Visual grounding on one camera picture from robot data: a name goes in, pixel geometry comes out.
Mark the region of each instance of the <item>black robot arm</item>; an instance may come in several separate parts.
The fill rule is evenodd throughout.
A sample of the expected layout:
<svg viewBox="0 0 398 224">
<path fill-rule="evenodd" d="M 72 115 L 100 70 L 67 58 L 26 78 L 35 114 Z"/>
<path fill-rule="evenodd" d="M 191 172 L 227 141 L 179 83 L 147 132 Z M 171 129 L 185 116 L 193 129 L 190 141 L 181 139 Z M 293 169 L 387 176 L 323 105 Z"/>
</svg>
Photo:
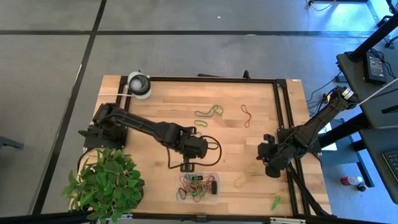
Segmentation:
<svg viewBox="0 0 398 224">
<path fill-rule="evenodd" d="M 189 159 L 204 158 L 208 142 L 204 138 L 195 137 L 196 128 L 185 128 L 175 123 L 153 122 L 143 117 L 128 113 L 112 103 L 102 104 L 93 118 L 93 124 L 87 131 L 79 131 L 86 137 L 85 147 L 123 148 L 127 128 L 146 133 L 167 149 L 173 149 L 183 155 L 184 166 L 181 170 L 193 171 Z"/>
<path fill-rule="evenodd" d="M 313 143 L 317 140 L 318 132 L 343 110 L 352 109 L 358 103 L 358 97 L 346 87 L 335 87 L 330 92 L 328 104 L 305 124 L 291 128 L 274 144 L 273 137 L 265 135 L 268 142 L 258 145 L 257 160 L 266 165 L 266 174 L 270 177 L 280 177 L 293 158 L 301 158 L 307 152 L 319 152 Z"/>
</svg>

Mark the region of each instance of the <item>wooden table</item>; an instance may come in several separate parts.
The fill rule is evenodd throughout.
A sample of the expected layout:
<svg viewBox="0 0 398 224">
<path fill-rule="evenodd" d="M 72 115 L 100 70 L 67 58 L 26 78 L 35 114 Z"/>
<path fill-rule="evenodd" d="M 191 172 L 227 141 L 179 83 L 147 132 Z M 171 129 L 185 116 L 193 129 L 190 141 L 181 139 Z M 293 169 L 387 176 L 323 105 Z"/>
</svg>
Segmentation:
<svg viewBox="0 0 398 224">
<path fill-rule="evenodd" d="M 106 75 L 99 93 L 117 93 L 121 77 Z M 256 160 L 257 145 L 266 133 L 276 136 L 279 128 L 272 85 L 266 83 L 215 83 L 215 82 L 151 82 L 152 95 L 145 100 L 131 98 L 129 112 L 159 122 L 174 122 L 181 126 L 193 126 L 194 111 L 208 111 L 213 105 L 224 108 L 222 116 L 200 118 L 208 127 L 197 127 L 203 135 L 215 137 L 222 145 L 220 162 L 211 167 L 195 166 L 195 172 L 217 172 L 220 176 L 220 201 L 216 205 L 178 203 L 175 199 L 179 169 L 167 168 L 165 147 L 139 131 L 130 129 L 127 135 L 125 154 L 132 155 L 145 180 L 144 198 L 134 212 L 245 215 L 245 216 L 291 216 L 286 174 L 273 179 L 265 175 L 264 165 Z M 289 98 L 295 125 L 303 124 L 308 117 L 307 105 L 300 80 L 287 80 Z M 94 112 L 102 103 L 114 103 L 116 96 L 100 96 Z M 284 121 L 287 123 L 283 98 L 281 100 Z M 245 104 L 252 114 L 250 127 L 244 123 L 248 115 L 241 111 Z M 182 162 L 182 156 L 170 151 L 173 164 Z M 218 158 L 218 151 L 208 151 L 200 162 L 211 163 Z M 95 156 L 90 152 L 86 156 Z M 305 183 L 315 199 L 331 212 L 322 169 L 311 154 L 302 158 Z M 248 171 L 254 174 L 248 177 Z M 271 195 L 285 192 L 279 206 L 271 211 Z M 298 209 L 302 212 L 299 189 L 295 188 Z"/>
</svg>

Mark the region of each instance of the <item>clear plastic container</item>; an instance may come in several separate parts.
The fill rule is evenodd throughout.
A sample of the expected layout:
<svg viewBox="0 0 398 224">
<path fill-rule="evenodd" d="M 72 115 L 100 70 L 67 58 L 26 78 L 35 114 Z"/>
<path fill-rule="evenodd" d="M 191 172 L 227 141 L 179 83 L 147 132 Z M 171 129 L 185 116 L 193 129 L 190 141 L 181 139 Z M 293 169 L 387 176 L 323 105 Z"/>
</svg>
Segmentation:
<svg viewBox="0 0 398 224">
<path fill-rule="evenodd" d="M 198 181 L 200 176 L 203 177 L 203 180 L 201 180 L 201 183 L 203 185 L 201 183 L 194 183 L 194 180 Z M 217 194 L 211 193 L 211 180 L 213 179 L 217 183 Z M 198 190 L 196 190 L 196 186 L 204 186 L 204 195 L 197 195 L 193 197 L 192 192 L 203 192 L 203 190 L 201 189 L 202 187 L 198 187 Z M 175 198 L 180 203 L 217 204 L 220 201 L 220 177 L 217 173 L 214 172 L 179 173 L 177 176 L 177 188 Z"/>
</svg>

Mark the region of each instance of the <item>potted plant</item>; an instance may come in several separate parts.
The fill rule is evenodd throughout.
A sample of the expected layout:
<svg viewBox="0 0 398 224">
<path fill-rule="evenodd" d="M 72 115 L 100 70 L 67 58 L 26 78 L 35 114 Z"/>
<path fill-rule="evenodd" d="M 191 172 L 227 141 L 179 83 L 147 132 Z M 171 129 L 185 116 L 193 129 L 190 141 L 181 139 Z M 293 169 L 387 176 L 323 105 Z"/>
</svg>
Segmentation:
<svg viewBox="0 0 398 224">
<path fill-rule="evenodd" d="M 123 213 L 136 208 L 143 196 L 145 182 L 140 172 L 135 170 L 130 155 L 121 150 L 97 149 L 98 160 L 93 164 L 83 164 L 77 179 L 71 170 L 69 185 L 62 194 L 68 197 L 72 210 L 93 210 L 87 219 L 106 218 L 117 222 Z"/>
</svg>

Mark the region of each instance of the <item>floor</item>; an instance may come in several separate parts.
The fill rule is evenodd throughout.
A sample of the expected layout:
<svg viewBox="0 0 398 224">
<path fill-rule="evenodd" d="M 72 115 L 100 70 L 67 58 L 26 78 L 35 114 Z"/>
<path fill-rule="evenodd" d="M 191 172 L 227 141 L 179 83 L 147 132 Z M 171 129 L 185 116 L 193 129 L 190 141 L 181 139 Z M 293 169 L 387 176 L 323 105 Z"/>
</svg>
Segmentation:
<svg viewBox="0 0 398 224">
<path fill-rule="evenodd" d="M 371 3 L 378 17 L 388 13 L 385 1 Z M 252 0 L 249 4 L 242 0 L 107 0 L 96 27 L 100 4 L 101 0 L 0 2 L 0 136 L 25 143 L 22 150 L 1 149 L 0 217 L 30 213 L 73 87 L 81 84 L 43 213 L 68 209 L 60 191 L 81 154 L 83 138 L 77 131 L 88 125 L 103 75 L 127 75 L 139 69 L 156 76 L 207 73 L 241 77 L 247 69 L 256 78 L 299 78 L 309 98 L 338 73 L 336 55 L 355 49 L 375 30 L 377 19 L 367 4 L 353 2 L 317 12 L 307 8 L 305 0 Z M 282 31 L 282 35 L 158 32 L 163 35 L 90 38 L 93 27 L 99 31 L 268 30 Z M 43 35 L 23 30 L 41 30 Z M 89 32 L 77 35 L 79 30 Z M 290 31 L 321 32 L 298 35 Z M 331 87 L 314 97 L 318 99 Z M 342 218 L 396 222 L 398 206 L 390 200 L 369 155 L 363 156 L 376 185 L 365 192 L 338 183 L 342 176 L 359 174 L 356 164 L 323 170 L 333 213 Z"/>
</svg>

